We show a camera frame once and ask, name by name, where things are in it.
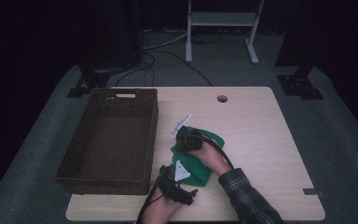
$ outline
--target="dark background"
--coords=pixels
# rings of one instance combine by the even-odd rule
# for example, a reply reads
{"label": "dark background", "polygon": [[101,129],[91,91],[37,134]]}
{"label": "dark background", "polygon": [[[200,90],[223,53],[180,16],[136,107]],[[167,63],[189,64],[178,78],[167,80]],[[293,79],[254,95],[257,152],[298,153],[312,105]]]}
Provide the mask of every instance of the dark background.
{"label": "dark background", "polygon": [[[186,26],[186,1],[138,2],[141,28]],[[235,11],[257,1],[195,2],[199,10]],[[0,0],[0,180],[61,77],[90,56],[70,10],[63,0]],[[258,31],[287,31],[277,65],[312,60],[358,119],[358,1],[268,0]]]}

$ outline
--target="person's hand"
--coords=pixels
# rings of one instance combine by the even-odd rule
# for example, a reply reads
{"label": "person's hand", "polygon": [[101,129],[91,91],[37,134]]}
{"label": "person's hand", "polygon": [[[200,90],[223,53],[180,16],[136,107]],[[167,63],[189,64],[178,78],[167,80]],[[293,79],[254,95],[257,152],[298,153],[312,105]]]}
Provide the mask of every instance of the person's hand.
{"label": "person's hand", "polygon": [[142,218],[144,224],[166,224],[173,213],[182,205],[178,202],[168,202],[159,188],[156,188],[156,192],[153,194],[150,202],[152,203],[147,206]]}
{"label": "person's hand", "polygon": [[218,176],[231,170],[231,167],[226,163],[220,152],[208,142],[202,141],[202,148],[200,150],[191,150],[187,153],[200,159],[204,166],[210,168]]}

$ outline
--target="white metal stand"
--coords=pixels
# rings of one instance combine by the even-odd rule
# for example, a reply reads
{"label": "white metal stand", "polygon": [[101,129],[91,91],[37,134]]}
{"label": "white metal stand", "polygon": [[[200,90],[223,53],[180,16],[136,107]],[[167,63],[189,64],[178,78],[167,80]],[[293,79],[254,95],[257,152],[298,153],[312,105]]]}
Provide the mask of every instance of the white metal stand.
{"label": "white metal stand", "polygon": [[258,64],[257,55],[253,43],[255,40],[255,32],[261,17],[265,0],[260,0],[257,12],[193,12],[192,0],[188,0],[188,13],[187,13],[187,41],[186,41],[186,61],[191,63],[191,29],[192,26],[252,26],[252,32],[249,39],[245,39],[246,47],[251,57],[253,64]]}

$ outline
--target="table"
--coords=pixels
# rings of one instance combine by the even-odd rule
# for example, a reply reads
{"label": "table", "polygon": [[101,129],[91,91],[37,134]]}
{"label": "table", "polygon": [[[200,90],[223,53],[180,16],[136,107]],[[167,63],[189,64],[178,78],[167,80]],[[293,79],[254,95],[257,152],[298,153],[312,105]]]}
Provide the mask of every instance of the table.
{"label": "table", "polygon": [[[158,129],[152,178],[169,165],[171,134],[176,122],[191,114],[186,125],[217,133],[235,167],[290,221],[322,220],[324,209],[298,153],[282,112],[267,87],[157,87]],[[219,100],[226,98],[225,103]],[[183,189],[195,187],[182,185]],[[183,205],[171,221],[238,220],[228,197],[212,174],[190,205]],[[72,195],[66,217],[73,221],[134,221],[146,196]]]}
{"label": "table", "polygon": [[259,0],[256,12],[195,12],[192,11],[192,0],[188,0],[186,61],[189,63],[193,61],[191,48],[191,31],[193,26],[249,26],[252,27],[252,31],[250,38],[245,39],[246,48],[252,63],[258,64],[253,43],[264,1]]}

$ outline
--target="person's right hand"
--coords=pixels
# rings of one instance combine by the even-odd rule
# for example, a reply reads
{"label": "person's right hand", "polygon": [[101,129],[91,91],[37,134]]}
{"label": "person's right hand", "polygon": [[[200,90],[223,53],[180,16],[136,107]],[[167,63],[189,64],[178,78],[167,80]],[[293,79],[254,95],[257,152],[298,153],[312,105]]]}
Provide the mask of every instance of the person's right hand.
{"label": "person's right hand", "polygon": [[200,150],[191,150],[187,153],[200,159],[204,166],[210,168],[218,176],[231,170],[231,167],[226,163],[220,152],[208,142],[202,141],[202,148]]}

